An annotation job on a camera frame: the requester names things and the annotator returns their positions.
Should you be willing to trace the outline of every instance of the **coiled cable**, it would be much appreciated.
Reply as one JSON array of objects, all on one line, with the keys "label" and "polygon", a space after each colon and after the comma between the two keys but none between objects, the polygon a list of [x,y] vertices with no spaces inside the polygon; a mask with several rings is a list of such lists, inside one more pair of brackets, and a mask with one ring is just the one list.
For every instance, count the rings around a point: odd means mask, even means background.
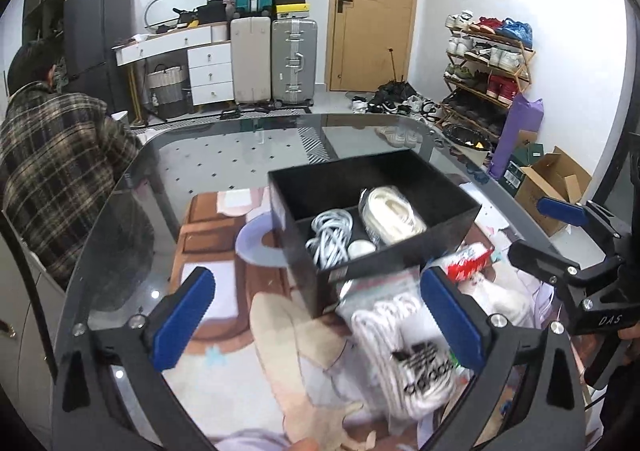
[{"label": "coiled cable", "polygon": [[319,269],[329,269],[348,261],[347,245],[351,239],[353,218],[344,209],[329,209],[311,222],[315,238],[307,240],[307,251],[314,254]]}]

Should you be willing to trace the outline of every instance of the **wooden shoe rack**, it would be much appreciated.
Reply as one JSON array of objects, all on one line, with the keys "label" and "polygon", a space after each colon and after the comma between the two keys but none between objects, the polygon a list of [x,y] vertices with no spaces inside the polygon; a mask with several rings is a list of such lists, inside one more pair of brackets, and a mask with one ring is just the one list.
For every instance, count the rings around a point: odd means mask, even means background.
[{"label": "wooden shoe rack", "polygon": [[[531,60],[536,55],[535,50],[533,50],[532,48],[525,47],[522,44],[522,42],[519,40],[512,40],[511,38],[499,36],[498,34],[488,34],[486,32],[475,32],[471,30],[462,30],[459,28],[450,28],[450,27],[447,27],[447,28],[452,33],[460,33],[460,34],[463,34],[464,36],[469,36],[477,40],[485,40],[487,42],[496,44],[496,46],[498,47],[500,45],[508,45],[510,47],[516,47],[520,50],[520,54],[522,54],[522,58],[524,59],[524,65],[519,67],[518,70],[516,70],[516,72],[512,73],[512,72],[508,72],[507,70],[498,68],[497,66],[492,66],[492,65],[489,65],[488,63],[483,63],[478,59],[475,59],[472,57],[456,56],[455,54],[450,54],[449,52],[447,52],[447,57],[449,57],[449,60],[454,67],[464,66],[467,62],[476,63],[477,65],[480,65],[483,68],[488,68],[489,75],[499,75],[503,77],[513,78],[516,81],[516,84],[518,85],[518,91],[520,93],[523,93],[524,91],[527,90],[527,88],[529,88],[529,86],[532,83],[530,63],[531,63]],[[447,75],[444,76],[444,81],[447,84],[447,87],[449,88],[449,91],[450,91],[450,94],[447,97],[451,97],[454,94],[454,92],[460,88],[500,108],[506,108],[506,109],[510,108],[510,105],[507,105],[501,101],[498,101],[498,99],[492,98],[486,93],[478,91],[475,88],[472,88],[471,86],[466,84],[464,81],[449,77]],[[456,120],[456,122],[464,121],[466,123],[473,124],[476,128],[479,128],[480,130],[488,134],[492,139],[494,140],[499,139],[499,136],[496,136],[495,134],[491,133],[488,129],[484,128],[483,126],[480,126],[480,124],[476,123],[476,121],[473,121],[472,119],[469,119],[468,117],[465,117],[464,115],[458,113],[448,105],[443,104],[442,108],[445,110],[446,113],[444,117],[436,123],[436,126],[442,126],[444,123],[450,122],[450,120],[452,119]]]}]

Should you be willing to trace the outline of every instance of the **shelf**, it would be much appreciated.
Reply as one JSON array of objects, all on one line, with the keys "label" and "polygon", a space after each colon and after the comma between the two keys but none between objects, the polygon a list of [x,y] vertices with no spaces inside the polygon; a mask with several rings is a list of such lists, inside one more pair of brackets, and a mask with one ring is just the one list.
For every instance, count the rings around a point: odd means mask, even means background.
[{"label": "shelf", "polygon": [[447,83],[451,83],[452,85],[457,86],[458,88],[462,88],[463,90],[466,90],[467,92],[472,93],[473,95],[476,95],[478,97],[480,97],[481,99],[484,99],[485,101],[489,101],[490,103],[493,103],[494,105],[497,105],[501,108],[505,108],[506,110],[508,110],[510,108],[510,105],[506,105],[505,103],[498,101],[498,99],[494,99],[490,96],[488,96],[487,94],[483,94],[482,92],[479,92],[476,89],[473,89],[469,86],[466,86],[463,82],[458,81],[456,79],[444,76],[444,80]]},{"label": "shelf", "polygon": [[469,119],[467,116],[464,116],[463,114],[455,111],[453,108],[449,107],[449,105],[445,105],[445,104],[441,104],[440,106],[442,106],[442,108],[444,108],[445,110],[447,110],[448,112],[454,114],[456,117],[458,117],[460,120],[465,121],[466,123],[470,123],[473,124],[476,128],[478,128],[479,130],[482,130],[484,133],[486,133],[491,139],[494,139],[496,141],[500,140],[500,136],[497,136],[496,134],[494,134],[493,132],[490,132],[488,129],[486,129],[484,126],[480,126],[480,124],[476,123],[476,121],[474,121],[473,119]]},{"label": "shelf", "polygon": [[521,75],[516,75],[513,72],[509,72],[508,70],[503,70],[503,69],[501,69],[500,67],[497,67],[497,66],[489,65],[488,63],[483,63],[482,61],[480,61],[478,59],[474,59],[472,57],[457,56],[455,54],[450,54],[449,52],[447,52],[447,56],[455,58],[455,59],[463,59],[465,61],[468,61],[469,63],[478,63],[480,66],[487,67],[487,68],[491,69],[493,72],[498,73],[500,75],[503,75],[503,76],[506,76],[506,77],[513,77],[513,78],[521,79],[522,81],[525,81],[527,83],[531,83],[531,81],[529,80],[528,77],[521,76]]},{"label": "shelf", "polygon": [[464,30],[462,28],[451,28],[447,27],[452,32],[462,32],[467,36],[471,36],[472,38],[481,38],[482,40],[493,41],[494,43],[501,43],[503,45],[516,46],[522,49],[525,52],[529,52],[530,54],[535,54],[536,51],[532,48],[525,47],[521,41],[512,40],[511,38],[507,38],[505,36],[500,36],[499,34],[489,34],[487,32],[475,32],[473,30]]}]

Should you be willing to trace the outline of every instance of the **beige suitcase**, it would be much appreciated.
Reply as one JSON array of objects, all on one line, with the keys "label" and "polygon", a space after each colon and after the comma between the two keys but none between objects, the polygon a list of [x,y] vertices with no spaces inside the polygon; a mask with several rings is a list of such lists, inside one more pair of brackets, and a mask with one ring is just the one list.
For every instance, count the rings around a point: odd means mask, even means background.
[{"label": "beige suitcase", "polygon": [[231,69],[238,104],[271,99],[271,19],[231,22]]}]

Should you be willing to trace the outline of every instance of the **purple bag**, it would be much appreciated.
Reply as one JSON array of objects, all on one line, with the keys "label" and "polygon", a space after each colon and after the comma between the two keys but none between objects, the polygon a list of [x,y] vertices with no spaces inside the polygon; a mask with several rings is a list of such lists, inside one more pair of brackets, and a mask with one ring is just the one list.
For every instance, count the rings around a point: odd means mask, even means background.
[{"label": "purple bag", "polygon": [[522,94],[515,96],[513,104],[509,109],[509,115],[502,130],[500,141],[498,141],[498,147],[495,149],[491,165],[489,166],[489,175],[496,180],[502,177],[518,142],[518,134],[520,131],[539,131],[544,115],[545,109],[542,99],[530,102],[527,101],[527,98]]}]

